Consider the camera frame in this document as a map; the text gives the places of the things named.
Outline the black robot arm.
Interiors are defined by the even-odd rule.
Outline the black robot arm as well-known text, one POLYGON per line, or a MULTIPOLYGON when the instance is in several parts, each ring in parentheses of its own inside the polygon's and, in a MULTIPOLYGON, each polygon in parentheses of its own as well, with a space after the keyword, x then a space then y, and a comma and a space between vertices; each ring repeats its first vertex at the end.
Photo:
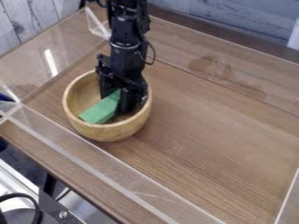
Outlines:
POLYGON ((116 111, 132 112, 148 97, 148 83, 142 76, 149 43, 146 0, 106 0, 106 19, 110 29, 108 43, 110 54, 97 55, 96 72, 100 96, 105 98, 120 91, 116 111))

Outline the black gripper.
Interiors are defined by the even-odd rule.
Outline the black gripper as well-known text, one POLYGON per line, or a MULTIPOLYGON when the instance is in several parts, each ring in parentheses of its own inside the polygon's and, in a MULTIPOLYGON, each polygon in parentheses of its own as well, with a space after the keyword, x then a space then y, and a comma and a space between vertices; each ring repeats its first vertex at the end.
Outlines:
POLYGON ((144 104, 148 98, 148 84, 142 76, 148 44, 137 42, 120 45, 109 42, 109 47, 109 55, 97 55, 100 97, 108 97, 120 88, 117 110, 126 114, 144 104))

